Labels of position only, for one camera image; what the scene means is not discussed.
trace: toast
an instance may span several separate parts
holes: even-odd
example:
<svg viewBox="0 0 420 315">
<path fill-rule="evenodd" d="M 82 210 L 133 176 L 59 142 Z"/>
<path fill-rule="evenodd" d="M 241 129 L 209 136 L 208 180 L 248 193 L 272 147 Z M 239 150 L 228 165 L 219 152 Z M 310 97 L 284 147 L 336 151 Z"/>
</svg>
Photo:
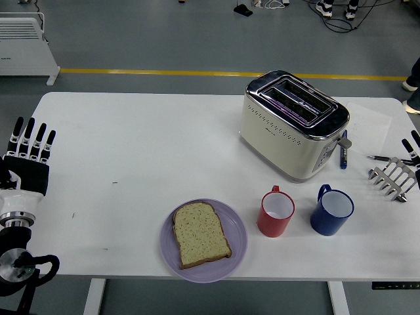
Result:
<svg viewBox="0 0 420 315">
<path fill-rule="evenodd" d="M 184 205 L 175 212 L 173 221 L 181 269 L 232 256 L 221 220 L 209 203 Z"/>
</svg>

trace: person's shoe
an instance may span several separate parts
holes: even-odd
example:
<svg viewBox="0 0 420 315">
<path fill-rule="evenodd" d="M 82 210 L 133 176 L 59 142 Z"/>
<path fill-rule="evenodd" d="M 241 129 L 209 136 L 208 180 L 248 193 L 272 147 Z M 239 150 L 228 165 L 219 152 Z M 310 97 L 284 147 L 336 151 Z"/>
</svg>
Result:
<svg viewBox="0 0 420 315">
<path fill-rule="evenodd" d="M 404 82 L 402 83 L 402 88 L 403 88 L 404 90 L 406 90 L 406 91 L 409 91 L 409 92 L 414 92 L 415 90 L 417 90 L 417 87 L 412 87 L 411 85 L 409 85 L 409 84 L 407 83 L 407 81 L 404 81 Z"/>
<path fill-rule="evenodd" d="M 357 6 L 352 7 L 351 5 L 347 5 L 345 10 L 346 19 L 349 21 L 353 21 L 354 17 L 356 16 Z"/>
<path fill-rule="evenodd" d="M 319 11 L 324 18 L 331 18 L 333 16 L 333 5 L 327 5 L 323 1 L 318 2 L 315 9 Z"/>
<path fill-rule="evenodd" d="M 420 110 L 415 110 L 414 108 L 409 107 L 406 100 L 403 101 L 402 105 L 403 105 L 403 107 L 404 107 L 404 109 L 406 110 L 407 113 L 409 113 L 409 114 L 420 114 Z"/>
</svg>

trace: mug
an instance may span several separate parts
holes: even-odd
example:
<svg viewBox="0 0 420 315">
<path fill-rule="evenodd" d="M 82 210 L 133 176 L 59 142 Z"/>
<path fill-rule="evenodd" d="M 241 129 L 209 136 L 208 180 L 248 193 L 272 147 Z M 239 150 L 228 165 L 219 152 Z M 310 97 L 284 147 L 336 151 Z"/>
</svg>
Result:
<svg viewBox="0 0 420 315">
<path fill-rule="evenodd" d="M 310 216 L 310 225 L 319 234 L 334 235 L 353 214 L 352 199 L 344 192 L 322 185 L 318 192 L 318 204 Z"/>
<path fill-rule="evenodd" d="M 283 234 L 294 212 L 295 203 L 290 196 L 273 186 L 261 200 L 257 226 L 265 236 L 276 238 Z"/>
</svg>

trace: metal toast rack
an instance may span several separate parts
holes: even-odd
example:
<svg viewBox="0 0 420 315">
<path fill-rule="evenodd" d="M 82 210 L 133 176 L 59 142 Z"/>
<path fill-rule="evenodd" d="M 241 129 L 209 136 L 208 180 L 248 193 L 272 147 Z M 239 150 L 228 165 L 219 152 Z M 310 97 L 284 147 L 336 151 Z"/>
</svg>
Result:
<svg viewBox="0 0 420 315">
<path fill-rule="evenodd" d="M 385 196 L 394 194 L 391 201 L 399 202 L 407 202 L 407 192 L 417 183 L 415 173 L 397 157 L 393 157 L 382 170 L 378 167 L 371 169 L 371 179 L 375 179 L 374 185 L 380 185 L 379 190 L 388 189 Z"/>
</svg>

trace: plate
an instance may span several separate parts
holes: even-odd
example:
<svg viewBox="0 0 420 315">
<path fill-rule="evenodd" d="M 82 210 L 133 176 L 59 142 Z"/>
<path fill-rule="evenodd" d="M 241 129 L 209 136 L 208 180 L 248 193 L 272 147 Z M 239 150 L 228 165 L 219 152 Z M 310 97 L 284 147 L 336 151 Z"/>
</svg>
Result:
<svg viewBox="0 0 420 315">
<path fill-rule="evenodd" d="M 215 208 L 223 226 L 224 236 L 232 250 L 232 256 L 182 270 L 179 248 L 173 234 L 173 215 L 182 206 L 200 201 L 210 203 Z M 247 232 L 239 215 L 227 204 L 213 199 L 195 199 L 183 203 L 166 218 L 160 232 L 160 251 L 168 267 L 181 278 L 199 284 L 216 282 L 233 273 L 242 262 L 247 243 Z"/>
</svg>

